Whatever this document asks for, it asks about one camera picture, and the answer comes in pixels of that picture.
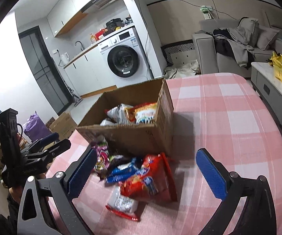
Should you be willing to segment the small cardboard box on floor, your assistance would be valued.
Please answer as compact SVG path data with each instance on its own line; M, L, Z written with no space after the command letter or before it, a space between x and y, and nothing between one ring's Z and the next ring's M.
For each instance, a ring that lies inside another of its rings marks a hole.
M59 140L69 139L71 134L75 131L77 123L73 120L69 112L63 112L57 119L52 117L47 123L46 127L52 133L59 134Z

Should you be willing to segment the blue oreo snack pack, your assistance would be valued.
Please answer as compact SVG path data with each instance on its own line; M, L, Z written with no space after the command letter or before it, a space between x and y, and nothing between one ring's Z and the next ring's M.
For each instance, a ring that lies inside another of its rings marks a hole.
M142 158L135 157L129 163L114 168L106 177L106 183L117 183L127 180L134 175L142 166Z

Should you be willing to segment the purple colourful snack pack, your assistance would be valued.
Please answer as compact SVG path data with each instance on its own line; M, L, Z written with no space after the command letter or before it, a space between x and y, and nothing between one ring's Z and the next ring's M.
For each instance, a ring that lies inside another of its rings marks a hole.
M107 171L110 164L110 153L105 137L103 135L99 135L91 142L91 147L96 151L98 156L94 171L97 174Z

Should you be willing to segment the brown cardboard box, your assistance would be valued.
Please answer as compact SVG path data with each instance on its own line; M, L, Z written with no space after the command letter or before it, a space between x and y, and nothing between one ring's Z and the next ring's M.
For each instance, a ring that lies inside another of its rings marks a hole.
M104 136L121 152L171 155L173 110L166 80L155 79L103 93L77 131L89 143Z

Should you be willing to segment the white electric kettle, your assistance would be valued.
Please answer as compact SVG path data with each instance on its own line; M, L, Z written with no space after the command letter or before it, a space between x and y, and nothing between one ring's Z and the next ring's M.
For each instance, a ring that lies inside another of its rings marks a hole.
M70 56L68 55L67 52L65 52L60 55L60 59L63 65L67 65L70 61Z

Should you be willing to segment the white marble coffee table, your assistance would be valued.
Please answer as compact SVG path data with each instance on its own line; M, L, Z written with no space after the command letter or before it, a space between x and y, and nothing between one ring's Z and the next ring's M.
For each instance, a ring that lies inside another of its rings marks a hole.
M276 120L282 126L282 82L275 78L269 63L251 63L251 83L253 88L267 102Z

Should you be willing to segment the white red snack pack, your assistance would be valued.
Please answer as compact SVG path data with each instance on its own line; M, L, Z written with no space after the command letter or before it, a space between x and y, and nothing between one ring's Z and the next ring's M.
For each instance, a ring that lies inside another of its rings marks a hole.
M118 217L140 222L146 203L123 196L120 187L115 186L105 206L108 211Z

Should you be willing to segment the white washing machine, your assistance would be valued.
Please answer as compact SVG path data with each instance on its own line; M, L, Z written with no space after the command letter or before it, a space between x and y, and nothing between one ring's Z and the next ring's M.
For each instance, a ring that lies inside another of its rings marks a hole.
M98 48L118 88L154 78L134 26L114 32Z

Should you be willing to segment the pink plaid tablecloth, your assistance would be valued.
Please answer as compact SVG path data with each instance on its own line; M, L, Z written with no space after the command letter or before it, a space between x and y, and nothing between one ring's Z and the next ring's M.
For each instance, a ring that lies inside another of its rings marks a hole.
M74 205L95 234L198 234L221 202L196 166L196 152L202 147L228 171L244 178L267 178L277 233L282 234L282 136L243 77L216 73L118 88L100 96L81 126L98 125L107 109L121 103L147 102L173 105L172 129L163 117L148 133L133 128L124 139L134 151L144 146L169 151L178 200L146 204L138 222L124 219L106 208L113 187L92 174Z

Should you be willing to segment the white kitchen base cabinets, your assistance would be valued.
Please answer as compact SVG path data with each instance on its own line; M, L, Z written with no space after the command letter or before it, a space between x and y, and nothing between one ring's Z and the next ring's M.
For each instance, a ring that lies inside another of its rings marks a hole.
M65 71L80 96L116 86L98 47L92 48L69 64Z

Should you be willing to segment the red oreo snack bag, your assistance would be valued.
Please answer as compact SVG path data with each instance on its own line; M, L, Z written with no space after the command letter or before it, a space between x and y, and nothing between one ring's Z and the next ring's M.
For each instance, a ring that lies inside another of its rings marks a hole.
M120 194L139 202L176 202L177 190L166 155L145 156L141 169L121 183Z

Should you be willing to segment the white upper cabinets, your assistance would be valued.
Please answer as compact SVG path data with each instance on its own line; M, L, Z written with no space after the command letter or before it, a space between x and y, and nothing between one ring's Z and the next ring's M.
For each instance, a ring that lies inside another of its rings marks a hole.
M59 0L47 16L54 37L65 34L78 23L84 15L81 9L90 0Z

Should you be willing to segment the clothes pile on sofa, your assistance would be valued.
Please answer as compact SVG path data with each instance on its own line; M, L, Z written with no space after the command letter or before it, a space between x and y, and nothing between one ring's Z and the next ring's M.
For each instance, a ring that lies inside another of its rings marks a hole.
M243 17L236 28L213 30L217 53L234 58L240 67L250 68L254 61L254 47L259 35L259 22L255 18Z

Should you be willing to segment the black rice cooker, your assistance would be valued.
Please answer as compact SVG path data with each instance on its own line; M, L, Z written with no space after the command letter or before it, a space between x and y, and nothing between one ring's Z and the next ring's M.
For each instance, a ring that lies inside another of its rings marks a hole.
M124 27L125 23L121 18L115 18L108 21L106 24L106 28L109 33L114 32L118 27Z

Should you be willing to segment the dark glass door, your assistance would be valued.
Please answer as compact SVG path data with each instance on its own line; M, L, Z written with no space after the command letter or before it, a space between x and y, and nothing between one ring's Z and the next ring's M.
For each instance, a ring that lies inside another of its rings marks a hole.
M72 95L46 47L38 26L19 33L30 70L51 107L61 115L72 104Z

